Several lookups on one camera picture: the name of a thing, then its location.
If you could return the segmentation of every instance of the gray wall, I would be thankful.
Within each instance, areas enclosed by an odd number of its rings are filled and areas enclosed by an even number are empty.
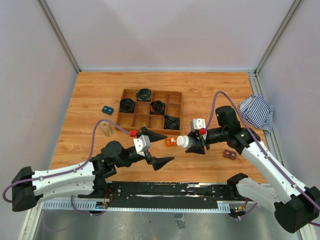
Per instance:
[[[285,166],[320,188],[320,1],[306,0],[260,73]]]
[[[293,0],[47,0],[82,70],[252,70]]]
[[[37,1],[0,1],[1,192],[22,167],[49,167],[75,79]],[[0,238],[18,239],[26,212],[0,200],[0,213]]]

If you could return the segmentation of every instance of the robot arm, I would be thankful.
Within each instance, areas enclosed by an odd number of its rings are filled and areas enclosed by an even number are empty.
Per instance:
[[[13,179],[12,183],[25,179],[34,179],[12,187],[12,210],[21,212],[28,210],[49,199],[80,195],[87,198],[103,198],[106,191],[105,179],[117,173],[115,166],[130,167],[133,163],[146,160],[155,171],[161,169],[174,157],[156,158],[151,156],[148,149],[151,142],[167,138],[166,135],[141,128],[133,139],[134,146],[123,148],[120,142],[111,141],[101,153],[92,157],[82,168],[82,163],[53,170],[32,171],[24,167]]]
[[[280,171],[267,159],[258,144],[254,141],[246,128],[241,128],[235,110],[230,106],[216,109],[216,116],[220,127],[205,131],[204,119],[191,121],[191,132],[188,136],[179,136],[177,144],[187,148],[186,153],[206,154],[210,144],[227,142],[228,146],[243,155],[263,174],[273,189],[254,182],[243,173],[230,179],[229,194],[234,198],[247,197],[268,210],[274,212],[278,223],[288,232],[294,233],[319,216],[319,210],[298,190],[305,190],[312,200],[320,204],[320,191],[314,186],[308,188],[303,182],[295,178],[279,161],[269,152],[259,136],[251,130],[260,145],[271,157],[276,165],[295,183],[292,185]]]

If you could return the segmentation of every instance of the wooden table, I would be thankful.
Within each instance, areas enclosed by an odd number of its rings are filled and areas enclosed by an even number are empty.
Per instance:
[[[226,92],[236,105],[252,94],[246,72],[81,72],[65,116],[51,169],[87,159],[95,123],[102,118],[116,120],[124,88],[182,92],[181,126],[185,135],[190,131],[191,119],[209,119],[213,96],[217,91]],[[104,105],[114,108],[112,116],[102,113]],[[220,95],[216,107],[223,105],[230,103]],[[214,117],[210,128],[216,127],[218,123]],[[263,132],[256,132],[265,142]],[[93,155],[100,153],[100,149],[112,140],[119,141],[125,148],[133,146],[133,139],[128,135],[115,132],[111,137],[106,137],[98,128]],[[154,142],[149,149],[152,156],[175,156],[175,159],[159,171],[154,171],[152,166],[142,160],[131,167],[118,168],[117,174],[108,180],[223,183],[241,172],[258,183],[267,182],[242,156],[237,155],[236,160],[224,158],[225,149],[230,149],[226,143],[218,143],[211,145],[206,155],[199,155],[185,153],[178,146],[166,147],[164,141]]]

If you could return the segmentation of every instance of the wooden tray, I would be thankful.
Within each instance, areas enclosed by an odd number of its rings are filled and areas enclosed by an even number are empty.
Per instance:
[[[150,131],[164,135],[180,135],[182,126],[182,92],[180,91],[154,91],[151,101],[137,101],[136,89],[124,89],[122,99],[132,99],[135,102],[134,113],[118,112],[116,124],[126,131],[140,131],[141,127],[147,127]],[[156,100],[165,103],[164,114],[180,120],[179,130],[165,129],[165,117],[163,115],[150,114],[150,104]]]

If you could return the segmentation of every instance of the striped shirt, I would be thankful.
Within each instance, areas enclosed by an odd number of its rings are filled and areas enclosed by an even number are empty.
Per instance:
[[[273,129],[274,110],[262,95],[250,95],[239,104],[242,118],[257,129],[266,130],[268,134]]]

